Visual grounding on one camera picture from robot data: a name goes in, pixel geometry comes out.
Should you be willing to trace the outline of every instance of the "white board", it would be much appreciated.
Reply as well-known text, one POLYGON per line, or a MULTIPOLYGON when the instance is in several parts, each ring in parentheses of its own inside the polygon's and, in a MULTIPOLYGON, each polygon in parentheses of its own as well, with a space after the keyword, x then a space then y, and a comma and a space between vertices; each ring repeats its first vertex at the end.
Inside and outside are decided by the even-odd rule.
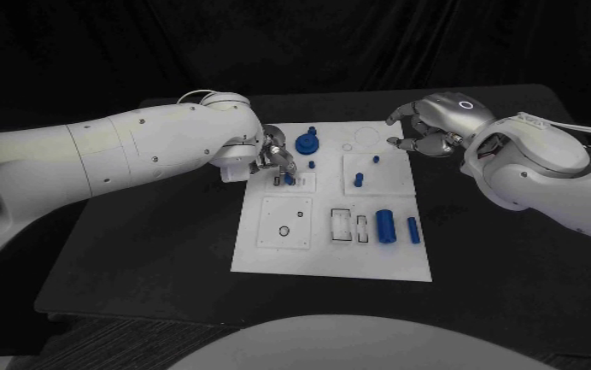
MULTIPOLYGON (((322 122, 276 125, 286 134, 287 149, 299 165, 299 174, 303 175, 302 178, 306 178, 307 183, 303 185, 300 182, 296 186, 283 183, 274 186, 277 169, 267 169, 251 175, 243 203, 233 271, 430 282, 431 272, 410 158, 404 151, 395 150, 385 142, 391 136, 403 138, 401 124, 388 126, 384 122, 322 122), (320 149, 313 155, 305 156, 297 152, 294 142, 310 126, 318 129, 320 149), (378 164, 372 161, 374 155, 381 156, 378 164), (315 169, 309 168, 309 161, 315 161, 315 169), (368 174, 367 184, 361 188, 352 185, 358 172, 368 174), (377 183, 380 179, 387 180, 388 183, 380 185, 377 183), (312 224, 306 249, 303 245, 299 249, 289 249, 282 245, 258 246, 264 201, 270 197, 312 201, 312 224), (332 209, 335 208, 351 210, 354 240, 346 244, 333 241, 332 209), (378 241, 377 211, 381 209, 390 209, 394 213, 397 230, 394 244, 381 244, 378 241), (358 216, 361 215, 368 218, 367 244, 359 243, 358 216), (417 220, 420 244, 414 244, 410 240, 407 223, 410 217, 417 220)), ((286 216, 277 213, 280 219, 274 221, 274 225, 283 220, 286 223, 293 223, 290 219, 294 217, 293 212, 290 210, 286 212, 286 216)), ((274 228, 270 228, 267 233, 277 231, 274 228)))

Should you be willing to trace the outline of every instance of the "black table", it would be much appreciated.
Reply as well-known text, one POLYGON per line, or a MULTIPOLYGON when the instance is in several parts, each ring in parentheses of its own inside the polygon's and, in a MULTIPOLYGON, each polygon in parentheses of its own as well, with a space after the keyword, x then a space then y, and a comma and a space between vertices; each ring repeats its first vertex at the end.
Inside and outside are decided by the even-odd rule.
MULTIPOLYGON (((541 85, 457 88, 499 117, 570 121, 541 85)), ((264 123, 384 120, 434 91, 250 97, 264 123)), ((146 101, 143 106, 172 103, 146 101)), ((407 135, 410 124, 404 124, 407 135)), ((410 155, 433 283, 231 273, 245 183, 218 168, 94 198, 38 296, 67 314, 251 326, 305 314, 413 320, 514 349, 591 354, 591 238, 499 208, 453 158, 410 155)))

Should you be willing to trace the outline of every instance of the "cable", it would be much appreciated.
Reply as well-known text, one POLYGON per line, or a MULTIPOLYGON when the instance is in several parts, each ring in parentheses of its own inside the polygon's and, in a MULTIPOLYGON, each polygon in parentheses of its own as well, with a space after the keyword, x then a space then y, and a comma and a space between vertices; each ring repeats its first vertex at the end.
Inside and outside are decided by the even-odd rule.
POLYGON ((192 91, 192 92, 188 92, 188 93, 179 98, 179 101, 178 101, 176 103, 182 103, 182 100, 185 99, 185 97, 188 97, 188 96, 192 95, 192 94, 196 94, 198 92, 209 92, 209 93, 207 94, 207 96, 204 97, 204 99, 208 98, 212 94, 217 94, 217 93, 218 93, 218 91, 214 91, 214 90, 195 90, 195 91, 192 91))
POLYGON ((540 116, 528 114, 527 112, 519 112, 519 115, 527 115, 528 118, 534 118, 535 120, 548 122, 550 124, 560 126, 561 128, 567 128, 567 129, 573 129, 574 131, 591 133, 591 128, 589 126, 563 124, 561 122, 554 122, 553 120, 547 120, 545 118, 541 118, 540 116))

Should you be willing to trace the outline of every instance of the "black curtain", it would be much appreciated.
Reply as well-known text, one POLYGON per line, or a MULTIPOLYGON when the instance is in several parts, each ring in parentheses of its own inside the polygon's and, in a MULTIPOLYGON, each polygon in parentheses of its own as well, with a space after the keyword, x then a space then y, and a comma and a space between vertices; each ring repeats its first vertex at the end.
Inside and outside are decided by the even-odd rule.
MULTIPOLYGON (((0 4, 0 131, 98 118, 198 87, 253 95, 542 83, 590 123, 590 0, 0 4)), ((80 211, 42 218, 0 252, 0 354, 35 352, 54 331, 32 302, 80 211)))

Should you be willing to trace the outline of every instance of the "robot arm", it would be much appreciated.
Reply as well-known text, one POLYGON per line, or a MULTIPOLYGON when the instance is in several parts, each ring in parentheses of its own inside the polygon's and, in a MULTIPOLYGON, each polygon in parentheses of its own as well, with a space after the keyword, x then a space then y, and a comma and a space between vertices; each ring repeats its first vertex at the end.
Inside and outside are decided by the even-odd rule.
POLYGON ((462 172, 489 199, 509 210, 534 208, 563 225, 591 235, 590 157, 578 140, 557 126, 589 132, 519 113, 498 120, 485 105, 446 92, 400 107, 391 125, 413 115, 423 138, 390 138, 400 149, 449 156, 466 148, 462 172))
POLYGON ((260 168, 296 173, 284 135, 261 126, 250 100, 212 92, 181 103, 0 133, 0 247, 64 205, 169 178, 212 163, 222 181, 260 168))

